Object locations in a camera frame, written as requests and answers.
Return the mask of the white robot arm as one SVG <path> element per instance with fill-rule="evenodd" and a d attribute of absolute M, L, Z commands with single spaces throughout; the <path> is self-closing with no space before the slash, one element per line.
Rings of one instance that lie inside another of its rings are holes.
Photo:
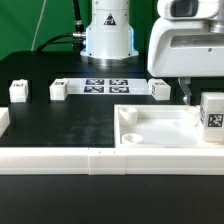
<path fill-rule="evenodd" d="M 224 0 L 158 0 L 147 70 L 154 77 L 176 77 L 190 101 L 192 77 L 224 76 Z M 129 0 L 92 0 L 81 57 L 107 66 L 138 56 L 129 25 Z"/>

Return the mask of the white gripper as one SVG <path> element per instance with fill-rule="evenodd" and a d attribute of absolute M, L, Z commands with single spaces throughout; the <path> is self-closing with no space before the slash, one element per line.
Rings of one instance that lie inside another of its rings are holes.
<path fill-rule="evenodd" d="M 158 0 L 147 69 L 153 77 L 179 77 L 186 105 L 189 77 L 224 76 L 224 0 Z"/>

